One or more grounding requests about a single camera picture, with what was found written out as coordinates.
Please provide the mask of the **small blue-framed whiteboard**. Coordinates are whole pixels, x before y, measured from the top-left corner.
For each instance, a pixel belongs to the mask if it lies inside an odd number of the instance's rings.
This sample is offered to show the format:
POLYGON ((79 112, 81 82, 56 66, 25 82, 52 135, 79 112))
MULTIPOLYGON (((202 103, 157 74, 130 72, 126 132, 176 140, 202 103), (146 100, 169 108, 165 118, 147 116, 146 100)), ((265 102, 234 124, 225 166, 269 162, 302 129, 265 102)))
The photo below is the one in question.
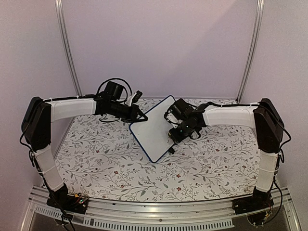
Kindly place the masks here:
POLYGON ((165 112, 174 102, 175 98, 172 95, 167 96, 145 113, 147 121, 131 123, 128 127, 152 163, 157 163, 174 145, 168 136, 173 126, 164 119, 165 112))

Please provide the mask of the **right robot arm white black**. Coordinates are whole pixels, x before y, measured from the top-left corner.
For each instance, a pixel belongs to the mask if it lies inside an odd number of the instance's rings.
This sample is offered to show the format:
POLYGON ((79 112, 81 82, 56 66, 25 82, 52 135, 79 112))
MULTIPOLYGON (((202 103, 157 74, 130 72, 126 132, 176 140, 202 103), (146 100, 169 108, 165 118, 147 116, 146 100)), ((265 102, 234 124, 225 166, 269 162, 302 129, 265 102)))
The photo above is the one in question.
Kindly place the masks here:
POLYGON ((168 135, 189 167, 178 177, 186 184, 171 191, 171 198, 222 199, 250 194, 249 206, 259 210, 269 202, 287 130, 269 99, 251 104, 202 103, 183 99, 165 112, 172 125, 168 135))

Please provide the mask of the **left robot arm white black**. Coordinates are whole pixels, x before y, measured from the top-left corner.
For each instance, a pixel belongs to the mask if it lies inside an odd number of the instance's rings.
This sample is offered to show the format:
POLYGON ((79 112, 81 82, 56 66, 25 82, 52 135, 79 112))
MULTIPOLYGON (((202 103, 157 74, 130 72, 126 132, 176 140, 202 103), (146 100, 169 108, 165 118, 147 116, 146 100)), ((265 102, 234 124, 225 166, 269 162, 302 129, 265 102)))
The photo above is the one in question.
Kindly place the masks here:
POLYGON ((20 144, 29 149, 33 166, 50 192, 50 198, 61 208, 71 205, 68 188, 55 163, 55 130, 53 125, 77 116, 110 115, 125 123, 145 122, 148 117, 136 103, 125 104, 95 94, 43 99, 33 97, 21 124, 20 144))

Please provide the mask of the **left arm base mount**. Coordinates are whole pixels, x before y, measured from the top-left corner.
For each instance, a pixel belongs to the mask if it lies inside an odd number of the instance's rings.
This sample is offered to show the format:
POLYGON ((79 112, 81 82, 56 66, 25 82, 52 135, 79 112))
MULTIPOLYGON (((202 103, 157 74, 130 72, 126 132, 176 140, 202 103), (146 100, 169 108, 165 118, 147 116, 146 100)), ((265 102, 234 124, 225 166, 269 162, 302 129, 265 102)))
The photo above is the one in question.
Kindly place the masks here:
POLYGON ((80 193, 70 195, 67 193, 53 193, 49 195, 47 205, 65 211, 85 214, 88 208, 89 197, 80 193))

